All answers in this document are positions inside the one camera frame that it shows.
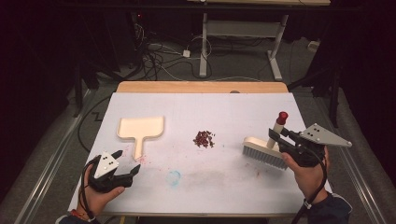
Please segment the white desk frame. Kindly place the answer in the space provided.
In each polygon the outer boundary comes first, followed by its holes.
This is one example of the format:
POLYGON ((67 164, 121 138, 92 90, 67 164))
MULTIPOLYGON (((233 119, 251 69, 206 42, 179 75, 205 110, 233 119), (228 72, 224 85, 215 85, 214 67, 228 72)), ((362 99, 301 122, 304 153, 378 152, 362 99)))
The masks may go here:
MULTIPOLYGON (((219 5, 247 6, 247 7, 285 7, 293 9, 295 7, 327 7, 330 0, 188 0, 200 4, 202 7, 214 7, 219 5)), ((266 52, 267 61, 272 69, 275 81, 283 79, 277 61, 276 55, 280 46, 281 39, 287 26, 289 14, 282 14, 278 21, 242 21, 216 19, 208 17, 208 13, 203 13, 202 20, 202 48, 200 53, 199 77, 208 77, 209 62, 208 56, 212 50, 212 45, 208 38, 210 36, 235 36, 235 37, 258 37, 273 38, 275 44, 272 49, 266 52)))

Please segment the person's left hand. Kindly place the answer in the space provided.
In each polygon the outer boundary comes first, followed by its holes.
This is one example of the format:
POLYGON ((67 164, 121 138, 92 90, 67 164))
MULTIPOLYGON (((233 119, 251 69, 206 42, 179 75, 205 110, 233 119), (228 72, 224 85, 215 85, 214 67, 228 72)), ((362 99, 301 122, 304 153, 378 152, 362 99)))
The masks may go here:
POLYGON ((88 180, 92 165, 90 164, 84 174, 84 180, 81 182, 81 189, 85 191, 85 197, 80 196, 78 200, 77 211, 88 215, 88 211, 92 211, 93 215, 97 217, 105 209, 106 205, 117 198, 125 191, 125 187, 117 187, 108 193, 101 193, 95 191, 88 185, 88 180))

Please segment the cream dustpan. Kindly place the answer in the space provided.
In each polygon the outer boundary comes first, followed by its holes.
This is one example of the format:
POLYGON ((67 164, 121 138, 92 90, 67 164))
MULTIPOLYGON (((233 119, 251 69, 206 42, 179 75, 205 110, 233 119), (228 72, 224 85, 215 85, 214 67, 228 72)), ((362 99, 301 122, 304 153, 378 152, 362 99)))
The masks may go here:
POLYGON ((162 135, 164 130, 164 117, 127 119, 119 122, 117 136, 121 139, 134 139, 135 161, 143 156, 143 143, 147 138, 155 138, 162 135))

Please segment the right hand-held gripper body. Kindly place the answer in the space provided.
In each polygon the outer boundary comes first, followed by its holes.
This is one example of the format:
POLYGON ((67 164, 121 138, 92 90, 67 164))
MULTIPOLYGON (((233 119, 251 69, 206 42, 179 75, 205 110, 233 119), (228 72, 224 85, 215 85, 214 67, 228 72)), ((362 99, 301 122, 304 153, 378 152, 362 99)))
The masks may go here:
POLYGON ((313 124, 301 132, 277 141, 280 152, 286 152, 301 167, 315 167, 325 158, 326 146, 352 147, 352 143, 331 131, 313 124))

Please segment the black stand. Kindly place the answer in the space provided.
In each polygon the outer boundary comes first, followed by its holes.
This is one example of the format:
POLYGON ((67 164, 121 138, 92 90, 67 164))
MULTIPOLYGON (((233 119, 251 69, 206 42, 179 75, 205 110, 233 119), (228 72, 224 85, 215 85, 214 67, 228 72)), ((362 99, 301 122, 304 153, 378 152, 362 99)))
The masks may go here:
POLYGON ((342 59, 338 59, 338 56, 339 48, 333 46, 329 40, 322 39, 305 76, 287 86, 289 91, 297 87, 311 87, 314 97, 328 96, 328 116, 335 128, 338 127, 337 107, 342 68, 342 59))
POLYGON ((123 15, 77 16, 58 25, 62 55, 68 75, 73 80, 77 103, 75 117, 83 107, 82 83, 97 90, 97 72, 111 80, 128 80, 138 72, 134 23, 123 15))

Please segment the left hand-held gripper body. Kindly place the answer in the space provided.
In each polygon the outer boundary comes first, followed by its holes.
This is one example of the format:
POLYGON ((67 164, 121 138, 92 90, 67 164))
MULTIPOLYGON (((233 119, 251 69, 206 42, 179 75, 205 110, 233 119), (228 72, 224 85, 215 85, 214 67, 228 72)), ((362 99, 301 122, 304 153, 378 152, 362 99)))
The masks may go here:
POLYGON ((88 184, 97 192, 108 193, 116 187, 129 188, 133 184, 133 177, 129 174, 115 175, 119 163, 111 154, 104 151, 91 160, 92 170, 88 184))

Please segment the white brush with red cap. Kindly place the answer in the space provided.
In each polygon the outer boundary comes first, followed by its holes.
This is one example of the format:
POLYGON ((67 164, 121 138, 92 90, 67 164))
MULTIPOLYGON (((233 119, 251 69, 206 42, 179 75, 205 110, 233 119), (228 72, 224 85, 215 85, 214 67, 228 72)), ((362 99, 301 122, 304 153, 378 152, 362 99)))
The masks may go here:
POLYGON ((243 154, 280 170, 288 168, 282 159, 277 142, 271 137, 267 140, 246 137, 243 141, 243 154))

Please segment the pile of red crumbs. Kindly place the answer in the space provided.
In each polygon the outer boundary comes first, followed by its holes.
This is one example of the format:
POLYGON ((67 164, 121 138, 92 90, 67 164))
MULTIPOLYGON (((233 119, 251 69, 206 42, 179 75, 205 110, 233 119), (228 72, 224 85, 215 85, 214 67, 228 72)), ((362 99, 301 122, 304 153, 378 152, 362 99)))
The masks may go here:
POLYGON ((215 145, 214 137, 216 135, 210 131, 199 131, 193 139, 193 143, 198 147, 213 147, 215 145))

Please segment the orange wristband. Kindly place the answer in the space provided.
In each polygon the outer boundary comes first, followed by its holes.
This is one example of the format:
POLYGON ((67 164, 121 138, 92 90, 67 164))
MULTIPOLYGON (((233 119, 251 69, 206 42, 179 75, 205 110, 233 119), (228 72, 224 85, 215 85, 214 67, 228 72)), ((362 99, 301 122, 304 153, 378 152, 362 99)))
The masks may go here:
POLYGON ((89 217, 87 214, 80 213, 80 212, 77 211, 76 209, 71 210, 70 214, 71 214, 73 217, 78 217, 78 218, 80 218, 80 219, 82 219, 82 220, 84 220, 84 221, 87 221, 87 222, 93 222, 93 221, 96 220, 96 217, 89 217))

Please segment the person's right hand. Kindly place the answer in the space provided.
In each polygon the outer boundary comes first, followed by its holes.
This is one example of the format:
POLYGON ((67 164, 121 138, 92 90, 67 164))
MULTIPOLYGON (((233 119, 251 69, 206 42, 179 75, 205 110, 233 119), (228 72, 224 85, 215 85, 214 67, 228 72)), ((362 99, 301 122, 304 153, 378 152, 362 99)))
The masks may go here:
POLYGON ((294 172, 298 188, 307 201, 316 204, 328 197, 327 190, 322 186, 322 181, 326 180, 326 177, 319 164, 315 167, 301 167, 286 152, 282 154, 282 159, 294 172))

